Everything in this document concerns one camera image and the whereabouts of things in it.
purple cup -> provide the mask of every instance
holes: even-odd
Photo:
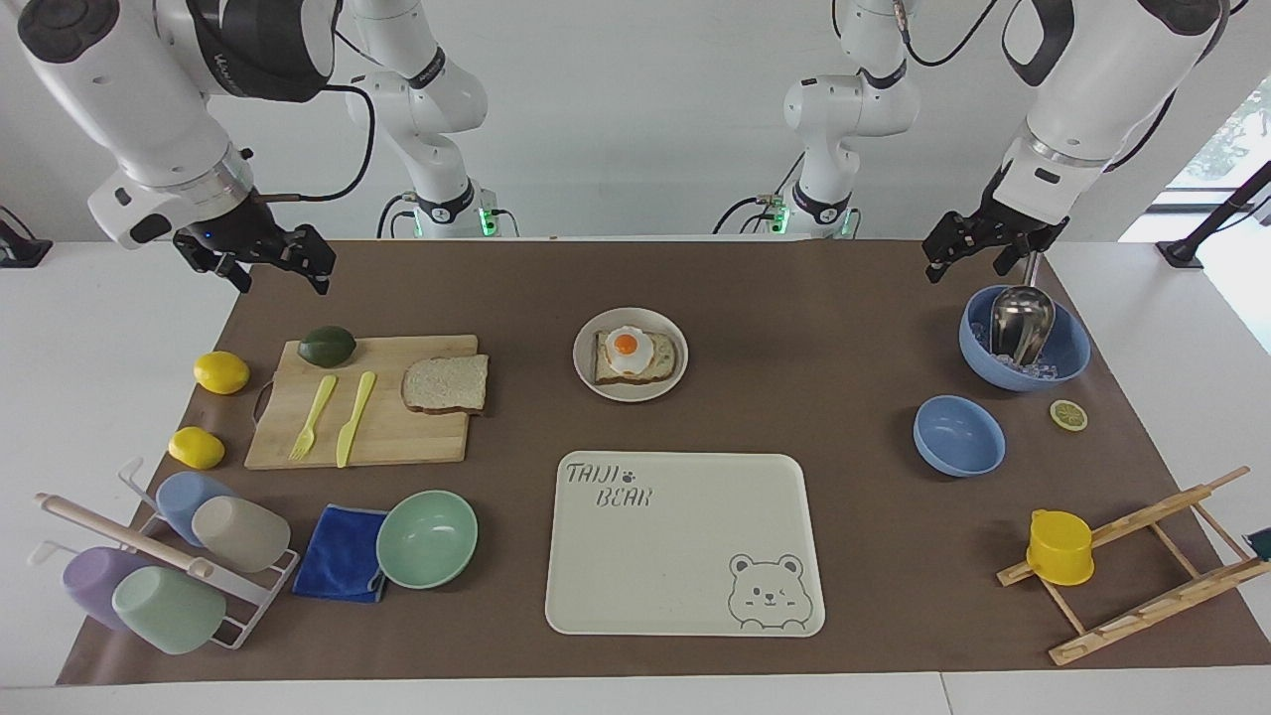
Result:
[[[203,549],[203,542],[194,536],[192,522],[194,512],[214,497],[238,497],[234,490],[198,472],[177,472],[159,485],[155,503],[159,514],[191,546]]]
[[[112,631],[127,631],[111,606],[111,597],[128,574],[154,566],[147,559],[107,546],[81,551],[62,570],[62,588],[94,621]]]

yellow cup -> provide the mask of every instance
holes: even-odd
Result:
[[[1026,560],[1037,577],[1055,585],[1084,584],[1094,575],[1091,527],[1068,512],[1033,512]]]

white plate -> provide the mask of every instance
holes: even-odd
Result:
[[[596,373],[596,333],[600,330],[615,330],[623,325],[632,325],[647,331],[657,331],[671,337],[675,344],[675,370],[671,377],[662,382],[648,385],[595,385],[592,378]],[[684,371],[689,367],[689,340],[680,331],[679,325],[661,312],[655,312],[644,307],[614,307],[605,310],[582,325],[573,338],[573,370],[578,373],[582,385],[591,389],[591,392],[614,400],[616,403],[646,403],[671,391]]]
[[[566,456],[544,611],[567,635],[816,634],[803,470],[783,455]]]

metal scoop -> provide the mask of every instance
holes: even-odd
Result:
[[[1041,253],[1028,254],[1024,282],[1003,290],[993,301],[989,351],[1007,354],[1019,367],[1032,366],[1055,326],[1055,302],[1036,287]]]

white wall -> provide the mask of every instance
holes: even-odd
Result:
[[[981,6],[925,4],[914,24],[919,50],[943,53]],[[1031,102],[999,47],[1008,6],[955,62],[911,69],[924,109],[909,133],[859,141],[862,235],[925,235],[946,210],[977,204]],[[489,93],[486,126],[458,136],[469,171],[533,234],[708,231],[733,199],[771,190],[798,154],[782,119],[785,89],[854,69],[838,50],[826,0],[427,0],[426,8],[447,55]],[[357,37],[351,18],[341,25]],[[1143,212],[1267,76],[1267,36],[1271,6],[1252,3],[1188,79],[1149,150],[1082,199],[1068,239],[1113,240]],[[36,80],[11,20],[0,28],[0,201],[41,234],[99,237],[84,198],[112,160]],[[341,48],[336,79],[369,69]],[[215,98],[211,110],[257,151],[266,192],[333,190],[361,157],[364,138],[338,97],[305,105]],[[380,147],[352,196],[277,213],[285,225],[314,222],[328,237],[365,236],[384,199],[405,188],[405,171]]]

